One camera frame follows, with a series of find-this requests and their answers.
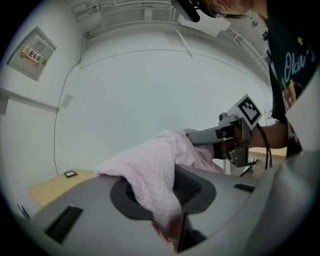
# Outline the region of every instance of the eyeglasses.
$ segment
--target eyeglasses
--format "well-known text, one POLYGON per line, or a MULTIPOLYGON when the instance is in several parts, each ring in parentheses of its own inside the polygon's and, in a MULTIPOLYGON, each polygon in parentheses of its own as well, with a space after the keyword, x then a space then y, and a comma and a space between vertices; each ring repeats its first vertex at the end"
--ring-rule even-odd
POLYGON ((212 2, 210 2, 210 0, 206 0, 206 2, 207 2, 208 10, 212 14, 213 17, 215 17, 215 18, 226 17, 227 11, 223 7, 223 5, 218 4, 218 3, 212 3, 212 2))

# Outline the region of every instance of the wooden floor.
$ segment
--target wooden floor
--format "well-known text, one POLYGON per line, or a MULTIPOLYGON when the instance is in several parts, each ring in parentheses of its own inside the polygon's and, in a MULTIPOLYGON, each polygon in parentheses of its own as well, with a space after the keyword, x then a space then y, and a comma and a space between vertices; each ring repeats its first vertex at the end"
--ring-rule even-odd
MULTIPOLYGON (((279 163, 273 163, 272 164, 273 168, 278 168, 279 166, 280 166, 279 163)), ((255 164, 254 170, 253 171, 252 170, 248 171, 244 175, 244 177, 259 180, 261 178, 263 172, 265 171, 265 167, 266 167, 266 161, 258 160, 257 163, 255 164)))

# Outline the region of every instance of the pink towel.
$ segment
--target pink towel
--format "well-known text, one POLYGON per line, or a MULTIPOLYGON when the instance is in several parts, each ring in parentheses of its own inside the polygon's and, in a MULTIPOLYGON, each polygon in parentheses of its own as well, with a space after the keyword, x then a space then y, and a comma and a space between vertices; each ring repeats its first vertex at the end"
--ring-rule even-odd
POLYGON ((95 176, 123 176, 131 184, 137 202, 153 213, 154 221, 166 231, 181 214, 173 193, 175 164, 215 173, 223 170, 212 162, 212 144, 193 146, 186 134, 195 130, 163 131, 155 139, 118 153, 101 164, 95 176))

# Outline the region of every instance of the black cable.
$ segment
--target black cable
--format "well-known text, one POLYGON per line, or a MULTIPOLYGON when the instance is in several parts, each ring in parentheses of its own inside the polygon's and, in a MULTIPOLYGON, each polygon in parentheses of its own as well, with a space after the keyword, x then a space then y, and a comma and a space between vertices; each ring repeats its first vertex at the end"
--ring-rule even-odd
POLYGON ((75 66, 77 66, 81 59, 82 59, 82 45, 84 43, 84 36, 82 36, 82 41, 81 41, 81 48, 80 48, 80 59, 79 61, 77 62, 77 64, 75 64, 71 69, 70 71, 68 72, 68 74, 66 74, 66 77, 64 79, 64 83, 63 83, 63 86, 62 86, 62 90, 61 90, 61 94, 60 94, 60 97, 59 97, 59 101, 58 101, 58 106, 56 108, 56 113, 55 113, 55 119, 54 119, 54 129, 53 129, 53 160, 54 160, 54 165, 55 165, 55 170, 56 170, 56 174, 59 175, 58 173, 58 168, 57 168, 57 163, 56 163, 56 123, 57 123, 57 116, 58 116, 58 111, 59 111, 59 105, 60 105, 60 100, 61 100, 61 97, 62 97, 62 93, 64 91, 64 88, 65 88, 65 84, 66 84, 66 81, 67 81, 67 78, 69 76, 69 73, 74 69, 75 66))
POLYGON ((269 142, 268 142, 266 133, 265 133, 265 131, 262 129, 262 127, 260 126, 259 123, 256 124, 256 127, 258 128, 259 132, 261 133, 262 138, 263 138, 264 143, 265 143, 265 149, 266 149, 265 169, 268 168, 268 155, 269 155, 269 154, 270 154, 269 168, 271 168, 271 167, 272 167, 272 155, 271 155, 271 148, 270 148, 270 145, 269 145, 269 142))

